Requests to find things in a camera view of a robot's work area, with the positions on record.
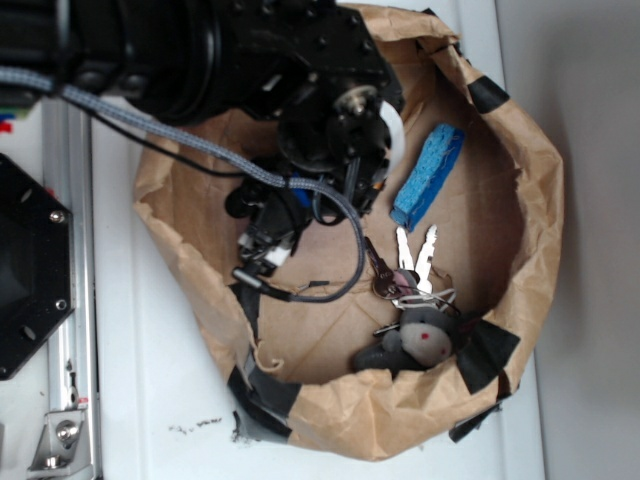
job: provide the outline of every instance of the blue sponge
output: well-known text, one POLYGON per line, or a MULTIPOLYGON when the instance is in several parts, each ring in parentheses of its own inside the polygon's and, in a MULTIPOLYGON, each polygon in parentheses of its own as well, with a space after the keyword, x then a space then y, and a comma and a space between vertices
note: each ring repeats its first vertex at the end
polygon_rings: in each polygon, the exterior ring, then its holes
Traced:
POLYGON ((458 159, 464 132, 441 123, 424 142, 420 158, 393 202, 391 218, 410 232, 422 220, 458 159))

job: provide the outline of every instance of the gray wall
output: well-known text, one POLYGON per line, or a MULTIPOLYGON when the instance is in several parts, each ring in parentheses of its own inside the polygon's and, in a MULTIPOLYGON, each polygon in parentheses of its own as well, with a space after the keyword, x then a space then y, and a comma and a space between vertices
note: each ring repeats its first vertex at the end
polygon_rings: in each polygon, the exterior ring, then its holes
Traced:
POLYGON ((507 88, 566 161, 537 348, 547 476, 640 477, 640 1, 497 0, 507 88))

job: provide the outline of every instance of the paper bag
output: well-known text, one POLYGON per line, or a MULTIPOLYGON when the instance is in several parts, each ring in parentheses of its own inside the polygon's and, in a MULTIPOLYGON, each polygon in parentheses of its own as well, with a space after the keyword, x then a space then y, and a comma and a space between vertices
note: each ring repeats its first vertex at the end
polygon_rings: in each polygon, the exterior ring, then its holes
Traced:
MULTIPOLYGON (((536 124, 456 49, 436 16, 358 6, 404 88, 407 151, 389 177, 365 234, 396 265, 393 199, 428 134, 442 122, 464 130, 458 162, 410 235, 414 256, 431 224, 434 271, 458 289, 463 312, 487 312, 468 348, 425 372, 352 373, 353 355, 399 311, 371 291, 367 268, 353 290, 326 305, 288 304, 234 285, 245 224, 224 210, 237 180, 211 178, 145 151, 135 209, 189 298, 202 336, 238 399, 241 423, 292 445, 383 459, 450 430, 515 392, 550 307, 563 222, 561 159, 536 124)), ((230 111, 189 129, 253 158, 276 151, 275 125, 230 111)), ((209 168, 222 161, 155 141, 209 168)), ((271 279, 295 289, 352 274, 356 247, 347 222, 313 224, 271 279)), ((437 275, 432 280, 438 282, 437 275)))

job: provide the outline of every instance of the crumpled paper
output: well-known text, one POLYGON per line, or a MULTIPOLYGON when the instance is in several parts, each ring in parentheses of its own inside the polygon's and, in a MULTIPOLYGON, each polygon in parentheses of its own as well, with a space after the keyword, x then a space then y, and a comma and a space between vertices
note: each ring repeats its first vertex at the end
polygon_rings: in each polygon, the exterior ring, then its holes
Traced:
MULTIPOLYGON (((538 339, 555 289, 563 223, 563 170, 556 149, 513 101, 479 114, 468 85, 483 77, 456 51, 459 40, 437 17, 354 6, 403 84, 407 136, 403 163, 389 177, 365 234, 393 268, 395 224, 389 212, 422 144, 441 122, 465 131, 457 165, 425 219, 409 236, 414 258, 427 228, 437 224, 434 272, 458 289, 462 311, 518 335, 505 368, 514 392, 538 339)), ((189 131, 252 158, 276 151, 275 125, 229 111, 189 131)), ((155 138, 203 165, 222 161, 155 138)), ((135 209, 187 295, 202 335, 224 378, 254 352, 264 371, 304 386, 290 412, 289 442, 378 460, 451 429, 496 403, 498 379, 471 395, 452 357, 426 372, 351 373, 350 361, 372 343, 372 332, 398 319, 390 302, 371 292, 367 268, 354 289, 326 305, 286 304, 263 298, 258 339, 228 288, 239 265, 237 239, 246 222, 224 211, 237 180, 214 179, 146 150, 135 185, 135 209)), ((330 280, 307 293, 339 288, 355 268, 356 247, 347 222, 305 231, 298 252, 272 279, 295 289, 330 280)), ((436 290, 445 283, 437 276, 436 290)))

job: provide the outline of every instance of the gray plush toy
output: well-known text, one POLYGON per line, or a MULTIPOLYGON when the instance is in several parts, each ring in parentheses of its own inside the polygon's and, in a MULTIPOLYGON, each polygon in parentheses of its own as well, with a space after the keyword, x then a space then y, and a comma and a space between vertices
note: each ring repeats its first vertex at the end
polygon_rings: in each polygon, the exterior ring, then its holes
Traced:
POLYGON ((400 328, 387 332, 382 342, 360 351, 354 358, 354 368, 389 369, 396 375, 400 370, 435 367, 459 346, 462 321, 429 306, 405 310, 400 328))

